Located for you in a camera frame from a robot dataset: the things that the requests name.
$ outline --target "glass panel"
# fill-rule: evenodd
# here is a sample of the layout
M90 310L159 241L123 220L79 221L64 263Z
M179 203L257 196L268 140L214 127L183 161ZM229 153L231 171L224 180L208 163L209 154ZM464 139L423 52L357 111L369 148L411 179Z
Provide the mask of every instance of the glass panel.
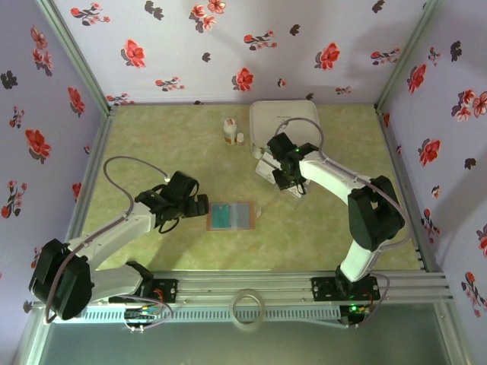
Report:
M53 325L42 365L446 364L430 305L385 306L358 330L265 322L254 333L230 323L167 323L132 334L122 324Z

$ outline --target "black bracket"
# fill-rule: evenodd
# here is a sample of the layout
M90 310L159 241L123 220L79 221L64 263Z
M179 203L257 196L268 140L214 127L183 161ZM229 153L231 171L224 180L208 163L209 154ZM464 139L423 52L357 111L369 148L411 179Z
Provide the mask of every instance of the black bracket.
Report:
M177 280L176 279L154 279L149 298L162 300L166 303L176 303Z
M337 287L336 279L333 276L311 278L311 292L315 302L359 301L370 300L371 297L373 300L380 299L377 279L370 275L354 283L353 288L346 294Z
M147 298L161 300L165 303L176 303L177 280L176 279L152 279L151 286L143 295ZM122 297L111 297L109 303L139 303L140 300Z

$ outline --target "enclosure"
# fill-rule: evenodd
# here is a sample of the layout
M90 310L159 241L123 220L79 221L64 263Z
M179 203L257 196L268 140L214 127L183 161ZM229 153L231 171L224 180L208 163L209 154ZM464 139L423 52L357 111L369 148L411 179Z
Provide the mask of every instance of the enclosure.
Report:
M0 37L9 51L0 57L0 363L483 363L481 5L2 4ZM407 244L374 266L385 300L364 328L319 325L355 303L319 302L314 291L316 278L335 275L354 239L347 204L315 182L291 197L255 172L255 105L262 105L255 102L277 100L286 102L273 104L282 105L273 116L279 122L305 116L286 109L292 100L316 113L331 159L387 176L411 220ZM225 142L229 118L244 146ZM307 128L293 123L288 133ZM104 260L100 269L135 260L177 282L173 318L158 328L131 334L126 308L108 302L44 325L43 304L28 291L42 248L124 212L126 197L103 174L120 155L189 174L212 203L251 202L255 227L211 232L206 216L192 217L164 235L138 235ZM113 161L107 172L132 197L164 183L133 160ZM247 289L266 305L244 299L238 307L250 322L265 313L250 334L228 314L237 317L229 305Z

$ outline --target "red flower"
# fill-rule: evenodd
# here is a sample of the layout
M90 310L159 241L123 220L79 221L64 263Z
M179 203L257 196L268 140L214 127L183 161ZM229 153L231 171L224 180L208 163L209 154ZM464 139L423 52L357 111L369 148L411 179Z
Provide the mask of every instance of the red flower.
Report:
M411 76L409 80L409 92L411 94L421 86L423 81L425 80L425 72L426 72L426 65L422 65L421 67L417 68Z
M472 99L474 97L475 97L475 94L473 93L472 89L465 90L465 92L463 93L463 102L465 104L470 104L470 102L472 101Z
M203 29L211 30L213 24L216 24L215 17L204 17L203 18Z
M237 85L239 89L242 91L250 90L250 84L252 83L253 75L248 68L242 68L240 72L237 73Z
M441 141L433 140L426 144L423 151L419 155L421 165L425 166L428 162L433 162L438 158L438 152L440 151Z
M70 86L68 87L68 93L73 108L75 108L79 113L83 113L84 103L81 101L81 95L79 94L78 90Z
M389 127L389 118L390 118L389 113L384 116L384 124L386 125L386 128Z
M472 274L470 271L468 271L468 272L465 274L465 276L466 276L466 278L467 278L467 279L468 279L470 282L475 283L475 276L473 276L473 274Z
M457 113L457 121L458 122L466 122L469 118L469 116L472 115L472 112L468 108L468 106L464 106L462 109L460 109Z
M35 63L42 63L42 61L43 61L43 55L42 55L42 53L40 53L37 50L37 48L34 48L33 49L32 56L33 56L33 60L35 61Z
M487 257L487 236L480 239L479 248L484 250L484 256Z
M225 3L220 0L209 0L208 10L212 13L223 14L223 9L225 9Z
M193 9L191 10L193 15L195 17L204 17L205 16L205 10L203 9L203 5L195 5L193 6Z
M479 116L483 116L485 113L487 113L487 91L484 91L479 97L475 98L472 108L473 115L476 118L479 118Z
M75 196L75 201L78 200L79 192L81 191L81 183L78 182L76 184L73 184L73 195Z
M331 70L333 68L333 63L340 56L340 51L335 43L330 43L327 48L321 52L321 68L323 70Z
M27 129L25 136L27 137L27 144L35 154L39 154L44 158L49 157L51 146L45 142L44 136L38 129L35 131L33 129Z
M54 65L53 65L53 55L50 55L49 52L46 51L44 54L44 63L46 64L47 68L49 70L52 70Z
M130 62L136 67L145 67L143 59L145 58L144 49L133 40L127 40L125 52Z
M38 49L44 49L47 47L47 42L46 38L44 37L44 34L39 32L35 26L32 26L30 29L30 36L32 37L33 41L36 43L36 47Z

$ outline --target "gray cable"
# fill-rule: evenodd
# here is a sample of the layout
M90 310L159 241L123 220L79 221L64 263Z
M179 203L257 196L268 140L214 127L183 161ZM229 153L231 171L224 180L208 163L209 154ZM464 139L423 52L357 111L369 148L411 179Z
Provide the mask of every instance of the gray cable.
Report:
M49 311L51 310L51 307L53 306L54 295L56 294L56 290L57 290L59 281L61 279L61 275L64 272L64 270L66 269L66 266L68 265L68 263L72 260L73 257L75 257L75 255L79 251L81 251L81 249L83 249L83 247L88 247L89 246L89 243L91 241L93 241L95 238L97 238L100 235L104 234L108 230L111 230L116 225L122 223L125 220L125 218L128 217L132 213L132 211L134 209L134 199L133 199L133 197L122 186L120 186L117 183L115 183L110 178L110 176L108 175L108 172L107 172L107 165L108 165L108 163L111 162L111 161L113 161L113 160L118 160L118 159L134 160L134 161L143 163L143 164L145 164L145 165L147 165L149 167L152 167L153 169L159 171L160 173L162 173L164 175L164 177L167 178L167 174L163 170L161 170L159 167L156 167L153 164L151 164L149 162L146 162L146 161L143 161L143 160L140 160L140 159L138 159L136 157L130 157L130 156L114 156L114 157L111 157L111 158L109 158L108 160L105 161L105 163L103 164L103 174L105 175L105 177L107 178L107 180L113 186L115 186L119 191L121 191L129 199L129 207L127 208L127 212L126 212L125 216L120 217L119 219L117 219L113 223L109 224L108 226L106 226L104 228L101 228L100 230L98 230L95 233L91 234L86 240L84 240L82 243L80 243L79 246L77 246L75 249L73 249L72 252L64 259L64 261L62 262L62 264L59 266L59 269L56 272L56 275L54 276L53 284L51 285L51 289L49 290L49 295L47 296L46 308L44 310L44 323L45 324L50 324L56 318L56 314L54 316L52 316L51 318L49 318Z

